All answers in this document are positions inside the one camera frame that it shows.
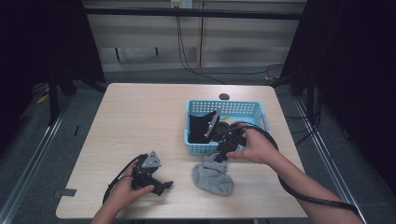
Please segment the person's left hand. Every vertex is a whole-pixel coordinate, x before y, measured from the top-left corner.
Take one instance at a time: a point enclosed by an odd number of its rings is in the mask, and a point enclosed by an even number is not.
[[[132,188],[132,170],[136,163],[137,161],[132,163],[122,174],[119,182],[117,182],[114,189],[111,190],[105,203],[96,213],[92,223],[111,223],[119,211],[134,203],[138,198],[154,190],[153,185],[148,185],[141,189]]]

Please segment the gray cloth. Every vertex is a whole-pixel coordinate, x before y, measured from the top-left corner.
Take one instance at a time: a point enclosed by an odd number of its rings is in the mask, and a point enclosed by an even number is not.
[[[218,163],[214,161],[218,154],[216,150],[207,152],[204,155],[204,160],[192,168],[192,179],[200,189],[231,195],[233,193],[233,180],[226,175],[228,162]]]

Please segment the person's right hand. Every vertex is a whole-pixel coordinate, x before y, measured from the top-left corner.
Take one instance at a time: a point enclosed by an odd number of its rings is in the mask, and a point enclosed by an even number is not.
[[[244,132],[247,136],[247,146],[245,150],[227,153],[230,159],[248,160],[256,163],[269,164],[272,158],[279,154],[277,149],[262,133],[254,129],[246,128]]]

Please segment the table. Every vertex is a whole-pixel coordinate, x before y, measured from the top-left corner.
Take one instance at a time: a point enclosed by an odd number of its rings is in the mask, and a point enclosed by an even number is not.
[[[113,178],[132,158],[151,150],[163,164],[153,176],[175,183],[161,197],[142,197],[118,218],[306,217],[280,187],[275,172],[262,164],[230,160],[227,174],[233,179],[234,192],[229,197],[194,185],[191,169],[202,158],[189,155],[183,141],[186,103],[217,100],[221,93],[228,93],[233,101],[261,102],[279,150],[303,169],[271,87],[114,83],[107,88],[66,186],[77,192],[74,197],[62,197],[57,217],[92,218]]]

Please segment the basket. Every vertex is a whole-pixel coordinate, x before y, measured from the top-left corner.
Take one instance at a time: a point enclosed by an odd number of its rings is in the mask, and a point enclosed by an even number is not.
[[[186,123],[184,128],[184,142],[186,143],[189,154],[192,156],[202,156],[207,151],[216,149],[217,142],[209,142],[208,144],[189,143],[190,134],[190,115],[204,116],[208,113],[221,108],[220,117],[231,117],[234,121],[245,121],[253,123],[268,133],[270,132],[265,111],[259,102],[244,101],[207,101],[207,100],[189,100],[186,106]]]

